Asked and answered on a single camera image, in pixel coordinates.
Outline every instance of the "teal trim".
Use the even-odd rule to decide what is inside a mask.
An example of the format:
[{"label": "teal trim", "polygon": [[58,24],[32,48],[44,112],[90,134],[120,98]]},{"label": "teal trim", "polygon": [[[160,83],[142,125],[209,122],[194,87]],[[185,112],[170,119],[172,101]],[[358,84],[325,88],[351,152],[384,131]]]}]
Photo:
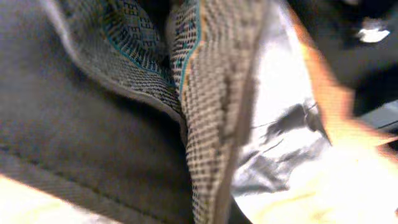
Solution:
[{"label": "teal trim", "polygon": [[195,41],[195,45],[193,48],[188,52],[187,56],[184,59],[184,64],[182,65],[182,71],[181,71],[181,80],[180,80],[180,101],[182,100],[182,86],[184,84],[185,80],[185,70],[188,65],[188,59],[191,57],[193,51],[196,50],[196,48],[199,45],[200,39],[201,39],[201,24],[200,24],[200,0],[197,0],[197,26],[198,26],[198,32],[197,32],[197,39]]},{"label": "teal trim", "polygon": [[[102,7],[104,8],[104,10],[103,10],[103,18],[105,18],[105,12],[106,12],[106,7],[107,7],[107,3],[106,3],[106,0],[101,0],[101,3],[102,3]],[[116,45],[112,40],[111,40],[111,37],[110,37],[110,35],[108,34],[108,31],[106,30],[106,28],[105,28],[105,22],[103,22],[103,24],[102,24],[102,29],[104,30],[104,33],[105,33],[105,36],[106,36],[106,38],[107,38],[107,40],[109,41],[109,43],[111,43],[111,45],[117,50],[117,51],[119,51],[119,53],[121,54],[121,55],[123,55],[124,57],[126,57],[127,59],[129,59],[135,66],[137,66],[138,68],[140,68],[140,69],[142,69],[142,70],[144,70],[144,71],[147,71],[147,72],[151,72],[151,73],[154,73],[154,74],[156,74],[156,75],[159,75],[160,77],[162,77],[165,81],[166,81],[166,83],[167,84],[169,84],[170,86],[172,86],[172,87],[176,87],[175,86],[175,82],[172,80],[171,82],[170,82],[170,78],[167,78],[167,77],[164,77],[164,75],[161,73],[161,72],[156,72],[156,71],[154,71],[154,70],[151,70],[151,69],[148,69],[148,68],[144,68],[144,67],[142,67],[141,65],[139,65],[132,57],[130,57],[130,55],[128,55],[128,54],[126,54],[124,51],[122,51],[121,49],[120,49],[120,47],[118,46],[118,45]]]}]

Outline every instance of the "stitching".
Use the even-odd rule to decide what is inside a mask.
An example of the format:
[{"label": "stitching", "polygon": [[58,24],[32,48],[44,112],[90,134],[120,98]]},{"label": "stitching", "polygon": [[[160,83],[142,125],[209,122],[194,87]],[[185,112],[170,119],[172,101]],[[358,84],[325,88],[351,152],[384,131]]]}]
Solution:
[{"label": "stitching", "polygon": [[123,206],[123,207],[129,208],[129,209],[131,209],[131,210],[135,210],[136,212],[140,213],[141,215],[151,217],[151,218],[153,218],[153,219],[155,219],[155,220],[157,220],[157,221],[160,221],[160,222],[162,222],[162,223],[169,223],[168,221],[166,221],[166,220],[164,220],[164,219],[162,219],[162,218],[160,218],[160,217],[157,217],[157,216],[155,216],[155,215],[153,215],[153,214],[151,214],[151,213],[142,211],[142,210],[139,209],[139,208],[136,208],[136,207],[133,207],[133,206],[131,206],[131,205],[128,205],[128,204],[126,204],[126,203],[120,201],[120,199],[117,198],[117,197],[112,197],[112,196],[110,196],[110,195],[108,195],[108,194],[102,193],[102,192],[100,192],[100,190],[97,189],[97,188],[90,187],[89,185],[84,184],[84,183],[80,183],[80,182],[76,181],[73,177],[67,177],[67,176],[66,176],[65,174],[63,174],[62,172],[54,171],[54,170],[52,170],[50,167],[46,166],[43,162],[40,162],[40,161],[37,161],[37,160],[31,160],[31,159],[28,159],[28,158],[24,158],[24,157],[20,154],[20,152],[11,151],[11,150],[9,150],[8,147],[6,147],[6,146],[3,145],[3,144],[0,144],[0,150],[2,150],[3,152],[5,152],[5,153],[7,153],[7,154],[12,155],[12,156],[16,156],[16,157],[18,157],[20,160],[25,161],[25,162],[28,162],[29,164],[35,166],[36,168],[39,168],[39,169],[44,170],[44,171],[47,171],[47,172],[49,172],[49,173],[51,173],[51,174],[53,174],[53,175],[56,175],[57,177],[61,177],[61,178],[65,179],[65,180],[67,180],[67,181],[73,182],[73,183],[79,185],[80,187],[83,187],[83,188],[86,188],[86,189],[90,189],[93,193],[99,195],[100,197],[104,197],[104,198],[106,198],[106,199],[112,200],[113,202],[117,203],[118,205],[121,205],[121,206]]}]

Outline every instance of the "checkered fabric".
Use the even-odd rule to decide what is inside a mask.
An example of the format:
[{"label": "checkered fabric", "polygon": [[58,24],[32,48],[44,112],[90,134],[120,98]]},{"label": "checkered fabric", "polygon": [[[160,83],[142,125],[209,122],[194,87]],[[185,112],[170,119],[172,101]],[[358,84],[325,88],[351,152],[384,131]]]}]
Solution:
[{"label": "checkered fabric", "polygon": [[225,199],[220,192],[228,191],[229,200],[227,169],[238,150],[239,109],[250,97],[245,83],[266,0],[188,0],[175,8],[171,69],[160,65],[168,51],[137,2],[51,1],[63,43],[87,74],[128,97],[149,96],[158,109],[165,105],[185,117],[195,222],[223,220],[218,212],[223,208],[216,205]]}]

